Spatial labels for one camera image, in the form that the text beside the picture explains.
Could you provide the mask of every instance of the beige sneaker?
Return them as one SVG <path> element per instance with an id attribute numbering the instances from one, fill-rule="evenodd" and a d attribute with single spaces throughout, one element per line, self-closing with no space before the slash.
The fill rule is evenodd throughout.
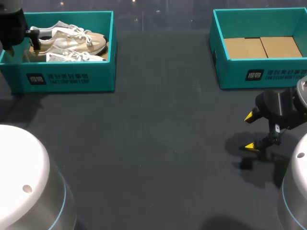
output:
<path id="1" fill-rule="evenodd" d="M 46 62 L 106 61 L 102 57 L 90 55 L 87 52 L 78 53 L 71 49 L 61 49 L 56 46 L 53 48 L 53 52 L 56 53 L 47 53 Z"/>
<path id="2" fill-rule="evenodd" d="M 30 29 L 40 31 L 40 38 L 51 37 L 47 40 L 40 39 L 41 49 L 38 56 L 34 52 L 28 52 L 27 56 L 31 62 L 46 61 L 46 54 L 52 52 L 52 47 L 70 49 L 78 53 L 87 52 L 90 55 L 102 55 L 107 51 L 107 38 L 103 34 L 92 33 L 75 25 L 58 22 L 50 28 Z"/>

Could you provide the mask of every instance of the shoe sole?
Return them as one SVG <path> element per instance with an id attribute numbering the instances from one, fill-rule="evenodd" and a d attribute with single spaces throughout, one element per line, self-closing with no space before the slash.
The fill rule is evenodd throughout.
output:
<path id="1" fill-rule="evenodd" d="M 105 47 L 103 47 L 103 48 L 101 48 L 101 49 L 99 49 L 99 50 L 97 50 L 97 51 L 95 51 L 95 52 L 90 53 L 90 55 L 101 56 L 101 55 L 103 55 L 104 53 L 106 53 L 107 51 L 108 51 L 108 47 L 105 46 Z"/>

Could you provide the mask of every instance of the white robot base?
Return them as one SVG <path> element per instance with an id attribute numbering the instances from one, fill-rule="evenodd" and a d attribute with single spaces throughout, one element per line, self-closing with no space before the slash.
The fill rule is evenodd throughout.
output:
<path id="1" fill-rule="evenodd" d="M 73 230 L 75 202 L 43 144 L 0 125 L 0 230 Z"/>
<path id="2" fill-rule="evenodd" d="M 307 134 L 297 144 L 284 176 L 278 216 L 284 230 L 307 230 Z"/>

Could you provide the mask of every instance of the logo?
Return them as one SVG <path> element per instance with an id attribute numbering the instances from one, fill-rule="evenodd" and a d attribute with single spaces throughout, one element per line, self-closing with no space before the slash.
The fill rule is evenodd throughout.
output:
<path id="1" fill-rule="evenodd" d="M 31 85 L 46 85 L 44 76 L 41 73 L 27 73 L 27 78 Z"/>
<path id="2" fill-rule="evenodd" d="M 246 81 L 259 81 L 263 75 L 264 69 L 250 69 L 245 77 Z"/>

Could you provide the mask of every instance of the shoelace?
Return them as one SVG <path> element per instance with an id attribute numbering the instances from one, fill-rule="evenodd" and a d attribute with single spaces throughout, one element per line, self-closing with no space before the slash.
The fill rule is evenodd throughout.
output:
<path id="1" fill-rule="evenodd" d="M 77 37 L 80 40 L 85 39 L 85 42 L 87 45 L 92 46 L 92 38 L 87 35 L 86 33 L 91 32 L 90 30 L 84 30 L 83 28 L 80 28 L 76 25 L 69 25 L 72 28 L 72 33 L 68 35 L 67 37 Z"/>
<path id="2" fill-rule="evenodd" d="M 63 52 L 63 55 L 66 55 L 66 59 L 64 61 L 87 61 L 90 59 L 90 54 L 88 52 L 82 52 L 79 53 L 77 51 L 74 51 L 72 49 L 67 49 L 69 52 Z"/>

